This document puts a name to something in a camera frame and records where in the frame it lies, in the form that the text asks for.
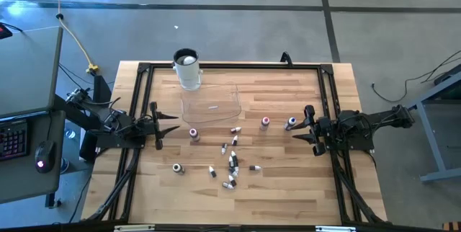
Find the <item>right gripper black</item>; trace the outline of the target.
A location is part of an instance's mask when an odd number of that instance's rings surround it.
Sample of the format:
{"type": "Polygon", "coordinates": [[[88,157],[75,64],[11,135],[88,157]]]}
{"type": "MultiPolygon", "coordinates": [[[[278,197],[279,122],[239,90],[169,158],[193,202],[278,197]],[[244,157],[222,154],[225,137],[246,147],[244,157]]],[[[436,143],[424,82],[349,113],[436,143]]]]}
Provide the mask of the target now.
{"type": "Polygon", "coordinates": [[[314,120],[315,110],[312,105],[307,105],[304,109],[305,119],[291,127],[298,130],[309,127],[308,134],[293,135],[293,138],[305,140],[313,145],[315,156],[323,155],[327,150],[335,150],[337,146],[334,141],[333,123],[328,117],[319,117],[314,120]]]}

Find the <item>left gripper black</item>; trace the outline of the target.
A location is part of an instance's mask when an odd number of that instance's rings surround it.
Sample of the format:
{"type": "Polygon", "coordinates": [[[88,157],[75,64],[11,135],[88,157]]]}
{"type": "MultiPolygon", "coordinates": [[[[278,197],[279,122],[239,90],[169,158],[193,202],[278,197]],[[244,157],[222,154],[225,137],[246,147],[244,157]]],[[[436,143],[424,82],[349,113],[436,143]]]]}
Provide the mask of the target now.
{"type": "Polygon", "coordinates": [[[162,139],[171,131],[179,128],[179,125],[173,126],[164,130],[160,130],[159,120],[168,120],[168,119],[178,119],[178,117],[165,115],[161,111],[158,111],[158,106],[156,102],[151,102],[149,104],[151,110],[151,117],[147,115],[142,116],[139,120],[141,127],[146,135],[155,136],[155,147],[156,150],[161,150],[163,148],[162,139]]]}

